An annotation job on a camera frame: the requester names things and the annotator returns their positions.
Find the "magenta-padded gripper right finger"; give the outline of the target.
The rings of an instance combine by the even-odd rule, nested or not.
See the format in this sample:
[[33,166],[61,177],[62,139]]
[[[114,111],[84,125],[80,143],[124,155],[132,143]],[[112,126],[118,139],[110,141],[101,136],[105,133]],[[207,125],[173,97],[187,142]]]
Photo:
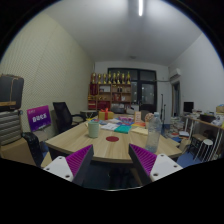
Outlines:
[[156,155],[134,144],[129,145],[129,156],[143,185],[157,181],[182,169],[167,155]]

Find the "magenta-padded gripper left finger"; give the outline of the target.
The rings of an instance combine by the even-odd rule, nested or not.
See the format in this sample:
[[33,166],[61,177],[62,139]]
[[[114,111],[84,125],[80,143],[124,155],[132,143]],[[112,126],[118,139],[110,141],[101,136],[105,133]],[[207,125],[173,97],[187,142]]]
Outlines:
[[93,155],[93,145],[88,145],[67,157],[58,156],[44,170],[81,186]]

